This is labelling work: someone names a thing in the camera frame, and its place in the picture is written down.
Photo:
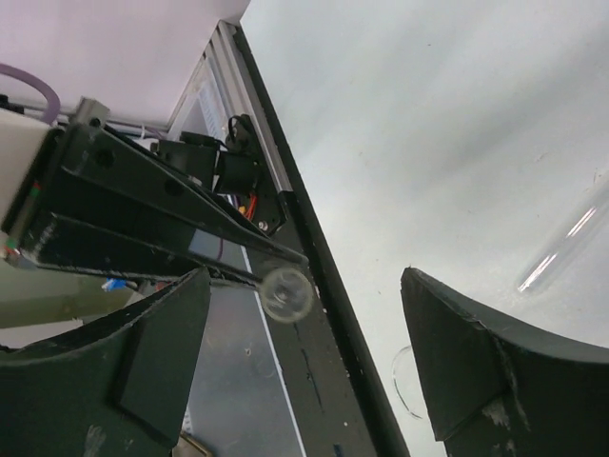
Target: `black mounting arm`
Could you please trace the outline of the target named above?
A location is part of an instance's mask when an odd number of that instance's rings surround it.
[[[306,266],[220,195],[105,126],[108,109],[84,99],[39,151],[5,218],[11,246],[37,267],[126,279],[174,280],[199,266],[212,278],[262,280],[193,252],[199,230],[220,243]]]

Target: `white wall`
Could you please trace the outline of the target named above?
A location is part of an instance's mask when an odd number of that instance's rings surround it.
[[[7,0],[0,2],[0,62],[36,74],[65,109],[82,95],[112,117],[163,126],[219,19],[248,0]],[[0,93],[42,104],[33,89],[0,79]]]

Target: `white surface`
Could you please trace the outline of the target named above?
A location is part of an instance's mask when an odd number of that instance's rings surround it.
[[[0,345],[9,348],[23,348],[37,341],[46,340],[61,335],[83,325],[80,319],[65,322],[55,322],[40,326],[13,327],[0,329]]]
[[[49,126],[0,109],[0,218],[4,219]],[[0,232],[0,248],[6,234]]]
[[[64,109],[97,98],[112,118],[164,126],[218,20],[238,20],[248,0],[6,0],[0,62],[34,73]],[[0,93],[42,105],[23,85]]]
[[[444,450],[391,385],[405,267],[609,345],[606,225],[516,291],[609,166],[609,3],[252,0],[243,26],[414,457]]]

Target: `purple cable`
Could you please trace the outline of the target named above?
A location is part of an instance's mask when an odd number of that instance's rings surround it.
[[[38,79],[36,76],[28,73],[27,71],[16,69],[15,67],[11,67],[7,64],[0,64],[0,74],[4,74],[5,76],[16,79],[17,81],[21,81],[22,83],[25,83],[42,93],[47,99],[47,109],[45,109],[45,112],[40,120],[45,124],[52,124],[55,122],[57,116],[59,115],[61,102],[59,101],[57,93],[55,93],[55,91],[51,89],[47,83],[41,79]]]

